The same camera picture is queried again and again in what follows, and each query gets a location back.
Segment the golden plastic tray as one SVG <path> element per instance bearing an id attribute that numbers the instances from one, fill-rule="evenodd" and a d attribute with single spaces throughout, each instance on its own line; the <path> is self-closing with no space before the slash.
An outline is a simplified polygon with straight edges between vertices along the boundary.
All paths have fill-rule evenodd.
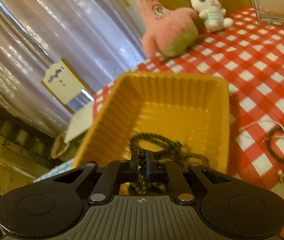
<path id="1" fill-rule="evenodd" d="M 128 73 L 115 83 L 84 137 L 74 164 L 103 167 L 138 153 L 137 190 L 146 193 L 146 153 L 178 164 L 226 172 L 229 96 L 224 79 L 195 74 Z"/>

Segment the blue white checkered cloth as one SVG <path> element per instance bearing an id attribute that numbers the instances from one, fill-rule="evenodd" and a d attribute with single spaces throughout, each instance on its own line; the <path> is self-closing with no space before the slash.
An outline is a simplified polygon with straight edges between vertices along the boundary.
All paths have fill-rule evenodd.
<path id="1" fill-rule="evenodd" d="M 70 159 L 70 160 L 54 167 L 53 169 L 49 170 L 49 172 L 41 175 L 40 177 L 35 178 L 33 180 L 33 182 L 36 183 L 38 181 L 41 181 L 41 180 L 44 180 L 44 179 L 47 179 L 47 178 L 51 178 L 51 177 L 54 177 L 54 176 L 59 175 L 61 173 L 64 173 L 68 170 L 71 170 L 72 163 L 73 163 L 73 159 Z"/>

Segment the white wooden chair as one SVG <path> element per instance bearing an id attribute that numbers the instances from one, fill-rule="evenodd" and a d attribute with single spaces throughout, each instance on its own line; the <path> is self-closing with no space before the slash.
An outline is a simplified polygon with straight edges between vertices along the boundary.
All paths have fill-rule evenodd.
<path id="1" fill-rule="evenodd" d="M 64 142 L 82 139 L 93 123 L 94 91 L 65 58 L 45 70 L 41 84 L 52 96 L 56 127 L 66 131 Z"/>

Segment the pink starfish plush toy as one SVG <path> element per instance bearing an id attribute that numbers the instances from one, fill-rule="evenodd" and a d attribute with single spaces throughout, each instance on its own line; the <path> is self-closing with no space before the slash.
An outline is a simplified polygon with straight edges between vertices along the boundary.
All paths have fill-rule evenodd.
<path id="1" fill-rule="evenodd" d="M 137 5 L 146 28 L 141 43 L 148 58 L 157 53 L 168 58 L 181 56 L 198 38 L 194 9 L 169 10 L 158 0 L 137 0 Z"/>

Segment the red white checkered tablecloth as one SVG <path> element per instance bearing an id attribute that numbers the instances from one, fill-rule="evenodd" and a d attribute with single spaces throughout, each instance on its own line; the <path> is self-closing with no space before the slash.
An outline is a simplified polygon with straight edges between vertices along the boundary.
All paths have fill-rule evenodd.
<path id="1" fill-rule="evenodd" d="M 206 33 L 183 56 L 155 56 L 135 72 L 195 74 L 224 79 L 229 96 L 229 155 L 226 173 L 264 187 L 284 199 L 284 164 L 265 139 L 284 125 L 284 27 L 258 24 L 254 9 L 233 14 L 234 27 Z M 97 94 L 99 113 L 112 86 Z M 284 140 L 271 136 L 272 151 L 284 157 Z"/>

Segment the purple lace curtain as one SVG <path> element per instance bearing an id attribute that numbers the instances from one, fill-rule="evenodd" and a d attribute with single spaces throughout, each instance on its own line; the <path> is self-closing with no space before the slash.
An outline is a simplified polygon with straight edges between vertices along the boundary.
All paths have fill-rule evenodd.
<path id="1" fill-rule="evenodd" d="M 0 107 L 51 136 L 45 70 L 65 58 L 94 94 L 145 59 L 136 0 L 0 0 Z"/>

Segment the white bunny plush toy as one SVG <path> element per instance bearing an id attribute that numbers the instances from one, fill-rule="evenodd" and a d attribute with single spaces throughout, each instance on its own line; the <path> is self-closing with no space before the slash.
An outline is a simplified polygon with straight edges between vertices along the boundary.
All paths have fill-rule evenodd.
<path id="1" fill-rule="evenodd" d="M 222 8 L 219 0 L 190 1 L 199 18 L 204 21 L 207 31 L 214 33 L 233 26 L 233 20 L 226 17 L 226 9 Z"/>

